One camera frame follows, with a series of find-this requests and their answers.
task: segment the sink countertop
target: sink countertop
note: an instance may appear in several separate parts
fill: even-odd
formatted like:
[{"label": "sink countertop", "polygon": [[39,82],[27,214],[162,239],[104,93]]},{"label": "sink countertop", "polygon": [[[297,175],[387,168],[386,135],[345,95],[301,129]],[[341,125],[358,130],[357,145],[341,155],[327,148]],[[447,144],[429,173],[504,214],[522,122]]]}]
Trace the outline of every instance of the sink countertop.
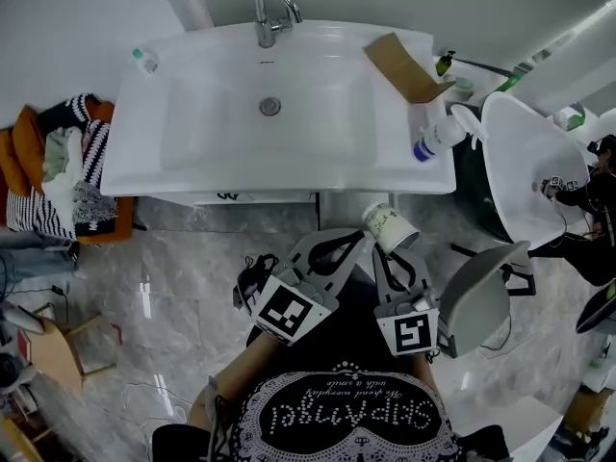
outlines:
[{"label": "sink countertop", "polygon": [[[426,105],[409,105],[363,51],[363,46],[392,31],[438,80],[431,35],[380,26],[304,21],[279,35],[269,49],[258,47],[251,23],[150,43],[146,48],[157,55],[159,67],[150,77],[134,64],[124,73],[101,192],[453,192],[451,151],[419,163],[411,150],[421,128],[445,116],[442,97]],[[263,64],[273,64],[273,74],[263,74],[258,68]],[[262,87],[262,83],[270,76],[274,91],[282,90],[280,118],[252,117],[252,110],[250,114],[240,110],[241,100],[250,94],[258,99],[261,89],[267,92],[269,84]],[[285,77],[293,80],[285,82]],[[255,87],[244,90],[244,82],[251,80]],[[303,86],[303,96],[290,85]],[[335,104],[320,102],[329,98]],[[309,115],[303,120],[302,111],[297,115],[301,100],[313,102],[306,105]],[[221,108],[231,111],[223,115]],[[322,118],[315,118],[319,108]],[[257,123],[286,126],[280,123],[285,120],[283,112],[295,114],[286,119],[297,122],[295,132],[317,140],[289,137],[288,145],[283,139],[282,148],[267,144],[268,125],[262,128]],[[332,130],[324,133],[322,127],[329,126],[330,118]],[[233,121],[243,128],[233,130]],[[301,121],[308,126],[303,128]],[[255,140],[253,134],[262,137]],[[240,141],[233,140],[234,135]],[[295,151],[287,154],[284,149]]]}]

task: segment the small bottle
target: small bottle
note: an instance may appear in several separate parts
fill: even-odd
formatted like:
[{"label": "small bottle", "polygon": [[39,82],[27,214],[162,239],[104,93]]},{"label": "small bottle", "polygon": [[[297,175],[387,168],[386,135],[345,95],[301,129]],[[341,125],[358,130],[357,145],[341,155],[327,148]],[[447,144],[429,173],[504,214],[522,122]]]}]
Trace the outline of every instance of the small bottle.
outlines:
[{"label": "small bottle", "polygon": [[439,59],[439,61],[436,63],[436,75],[438,75],[439,77],[443,77],[445,72],[447,72],[449,70],[449,67],[451,66],[451,59],[453,58],[454,54],[455,51],[448,51],[447,55],[444,55]]},{"label": "small bottle", "polygon": [[423,137],[415,142],[413,155],[424,163],[462,142],[466,139],[467,132],[473,136],[473,150],[477,139],[486,141],[488,138],[485,128],[473,112],[462,105],[454,104],[451,106],[451,115],[428,127]]},{"label": "small bottle", "polygon": [[137,66],[140,70],[147,75],[152,75],[158,68],[156,57],[149,51],[145,51],[141,48],[135,48],[133,50],[133,58],[136,60]]}]

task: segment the person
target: person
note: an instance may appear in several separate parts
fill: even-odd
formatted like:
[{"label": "person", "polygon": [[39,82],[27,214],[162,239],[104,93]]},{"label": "person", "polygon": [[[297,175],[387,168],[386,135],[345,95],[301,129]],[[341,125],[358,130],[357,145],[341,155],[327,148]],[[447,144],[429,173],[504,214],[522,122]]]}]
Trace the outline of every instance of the person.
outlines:
[{"label": "person", "polygon": [[198,395],[188,423],[154,432],[153,462],[509,457],[498,426],[454,435],[425,356],[391,355],[367,276],[349,279],[338,299],[338,310],[292,346],[253,329],[247,348],[211,381],[216,393]]},{"label": "person", "polygon": [[595,220],[592,239],[565,233],[528,253],[529,257],[564,258],[593,286],[604,286],[616,277],[616,137],[605,137],[599,147],[599,165],[583,187],[564,191],[547,187],[544,194],[557,203],[578,206]]}]

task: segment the gray tile floor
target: gray tile floor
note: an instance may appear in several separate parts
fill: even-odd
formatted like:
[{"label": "gray tile floor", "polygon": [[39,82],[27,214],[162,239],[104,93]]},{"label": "gray tile floor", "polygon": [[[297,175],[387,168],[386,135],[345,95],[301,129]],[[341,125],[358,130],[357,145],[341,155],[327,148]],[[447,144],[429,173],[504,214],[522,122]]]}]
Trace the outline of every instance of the gray tile floor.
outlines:
[{"label": "gray tile floor", "polygon": [[[449,250],[450,242],[475,250],[494,245],[462,217],[448,195],[405,196],[401,207],[423,232],[417,251],[437,291],[465,261]],[[148,231],[135,232],[124,244],[83,248],[74,274],[18,286],[68,289],[73,325],[98,311],[105,317],[79,336],[77,347],[86,371],[110,362],[117,363],[116,371],[89,380],[82,395],[42,375],[33,382],[48,422],[90,462],[151,456],[146,440],[153,430],[168,423],[164,420],[182,422],[208,375],[244,348],[250,321],[231,305],[244,257],[285,256],[317,226],[314,206],[303,204],[191,209],[142,198],[138,218]],[[502,351],[437,358],[434,374],[454,422],[525,395],[562,412],[599,350],[601,336],[578,336],[574,329],[593,289],[564,262],[533,265],[538,295],[512,299],[512,334]],[[59,320],[64,317],[62,299],[49,293],[11,300],[31,309],[51,300]],[[112,324],[122,329],[122,346]],[[506,332],[505,325],[488,344],[499,345]]]}]

